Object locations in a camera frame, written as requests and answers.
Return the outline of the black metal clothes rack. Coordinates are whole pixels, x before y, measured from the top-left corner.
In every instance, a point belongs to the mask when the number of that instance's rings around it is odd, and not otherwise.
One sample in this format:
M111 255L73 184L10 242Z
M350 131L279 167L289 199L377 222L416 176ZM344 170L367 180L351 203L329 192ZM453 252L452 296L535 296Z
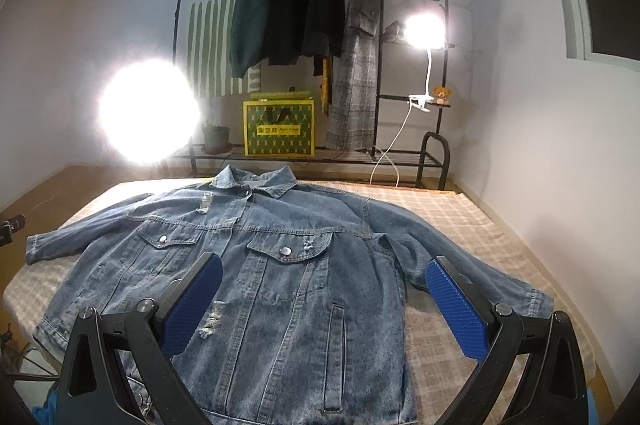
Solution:
M345 0L345 21L349 0ZM172 32L172 57L186 70L186 26L191 0L177 0ZM314 157L246 156L243 143L242 106L249 94L200 98L204 104L203 124L211 122L230 128L232 149L227 153L208 155L203 152L203 136L188 144L181 157L192 165L203 159L273 160L303 164L340 164L366 166L370 171L390 167L396 171L412 169L413 183L423 186L427 180L445 185L450 168L451 151L442 135L442 113L448 105L434 101L422 112L409 103L410 94L424 93L426 53L409 46L404 39L408 16L433 11L446 24L447 45L433 52L430 93L436 87L447 87L449 52L449 0L381 0L378 22L378 77L376 78L375 130L373 144L367 150L342 152L326 145L329 115L320 105L320 78L314 76L314 59L302 55L289 66L271 66L265 58L256 64L262 70L262 89L258 92L309 91L314 97Z

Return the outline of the small potted plant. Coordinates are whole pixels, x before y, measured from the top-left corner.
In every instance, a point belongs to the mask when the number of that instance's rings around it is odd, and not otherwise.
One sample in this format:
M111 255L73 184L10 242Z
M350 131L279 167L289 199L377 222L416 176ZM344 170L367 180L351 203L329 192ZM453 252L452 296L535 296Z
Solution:
M230 128L219 126L211 122L202 125L203 152L208 155L227 153L232 149L230 143Z

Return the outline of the yellow green patterned box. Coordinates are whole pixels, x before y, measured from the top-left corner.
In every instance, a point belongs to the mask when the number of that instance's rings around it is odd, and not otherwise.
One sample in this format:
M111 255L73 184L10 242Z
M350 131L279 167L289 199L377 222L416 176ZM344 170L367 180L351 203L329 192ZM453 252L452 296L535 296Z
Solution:
M314 97L309 91L252 93L242 113L246 156L314 157Z

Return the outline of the grey plaid hanging coat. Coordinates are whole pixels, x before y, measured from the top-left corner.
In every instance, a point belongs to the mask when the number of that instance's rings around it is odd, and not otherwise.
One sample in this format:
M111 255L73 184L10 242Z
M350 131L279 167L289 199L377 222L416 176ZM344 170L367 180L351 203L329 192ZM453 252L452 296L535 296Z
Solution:
M326 145L333 150L362 151L373 144L380 15L381 0L348 2L326 133Z

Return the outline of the small teddy bear toy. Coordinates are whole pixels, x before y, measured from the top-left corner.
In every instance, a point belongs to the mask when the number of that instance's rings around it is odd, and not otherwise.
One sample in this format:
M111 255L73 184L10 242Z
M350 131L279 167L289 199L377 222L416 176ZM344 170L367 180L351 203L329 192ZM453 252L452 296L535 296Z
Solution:
M434 89L434 102L438 105L448 105L451 90L446 87L436 87Z

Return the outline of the yellow hanging scarf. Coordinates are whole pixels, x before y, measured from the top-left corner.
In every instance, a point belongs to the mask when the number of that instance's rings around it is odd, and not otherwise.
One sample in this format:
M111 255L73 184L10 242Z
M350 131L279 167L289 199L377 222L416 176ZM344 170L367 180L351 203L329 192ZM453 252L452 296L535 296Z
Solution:
M324 115L329 115L332 103L333 56L314 57L314 76L320 78L320 105Z

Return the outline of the dark green hanging jacket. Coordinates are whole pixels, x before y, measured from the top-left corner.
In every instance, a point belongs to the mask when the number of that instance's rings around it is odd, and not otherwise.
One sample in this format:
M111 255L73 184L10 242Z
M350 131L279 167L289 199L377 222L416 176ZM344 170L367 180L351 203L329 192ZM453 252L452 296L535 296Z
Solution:
M268 56L272 0L235 0L231 22L230 65L233 78Z

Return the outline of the white clip lamp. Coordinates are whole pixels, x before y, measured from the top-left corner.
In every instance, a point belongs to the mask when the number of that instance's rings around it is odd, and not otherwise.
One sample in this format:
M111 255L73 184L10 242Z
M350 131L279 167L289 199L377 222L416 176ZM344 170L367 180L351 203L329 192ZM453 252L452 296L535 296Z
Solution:
M427 112L427 105L434 101L430 93L433 52L445 49L447 45L444 18L433 11L408 16L405 21L404 39L409 46L426 53L424 93L410 94L409 103L412 107Z

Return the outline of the black hanging coat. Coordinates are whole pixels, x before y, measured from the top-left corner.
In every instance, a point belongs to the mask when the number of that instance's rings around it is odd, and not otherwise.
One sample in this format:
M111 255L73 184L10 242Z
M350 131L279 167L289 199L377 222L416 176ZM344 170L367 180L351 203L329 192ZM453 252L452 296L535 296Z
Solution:
M289 66L302 55L310 0L273 0L268 29L268 63Z
M329 56L340 56L345 29L345 0L310 0L303 55L322 65Z

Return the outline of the green striped wall poster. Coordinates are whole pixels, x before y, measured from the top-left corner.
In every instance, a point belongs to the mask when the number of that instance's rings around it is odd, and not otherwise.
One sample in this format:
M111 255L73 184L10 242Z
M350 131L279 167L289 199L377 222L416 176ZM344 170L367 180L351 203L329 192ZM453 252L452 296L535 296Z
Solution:
M186 26L186 76L200 98L236 96L262 89L262 70L234 78L230 65L235 0L191 0Z

